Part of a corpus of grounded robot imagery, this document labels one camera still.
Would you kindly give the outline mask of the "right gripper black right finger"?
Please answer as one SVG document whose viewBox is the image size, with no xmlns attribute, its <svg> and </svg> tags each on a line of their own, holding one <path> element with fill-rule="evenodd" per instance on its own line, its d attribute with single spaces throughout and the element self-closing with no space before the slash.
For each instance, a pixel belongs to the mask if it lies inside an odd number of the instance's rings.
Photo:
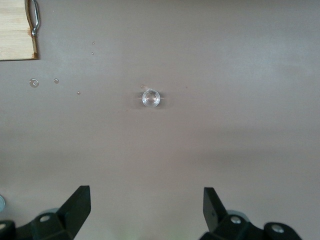
<svg viewBox="0 0 320 240">
<path fill-rule="evenodd" d="M 203 189 L 203 215 L 208 231 L 201 240 L 300 240 L 290 226 L 268 222 L 262 229 L 235 213 L 229 213 L 213 187 Z"/>
</svg>

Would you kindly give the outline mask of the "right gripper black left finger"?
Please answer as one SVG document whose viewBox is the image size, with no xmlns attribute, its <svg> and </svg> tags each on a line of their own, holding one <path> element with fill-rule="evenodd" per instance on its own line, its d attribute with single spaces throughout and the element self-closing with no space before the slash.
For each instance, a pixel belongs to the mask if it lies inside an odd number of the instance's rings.
<svg viewBox="0 0 320 240">
<path fill-rule="evenodd" d="M 38 215 L 16 227 L 12 220 L 0 221 L 2 240 L 73 240 L 91 212 L 91 190 L 81 185 L 56 211 Z"/>
</svg>

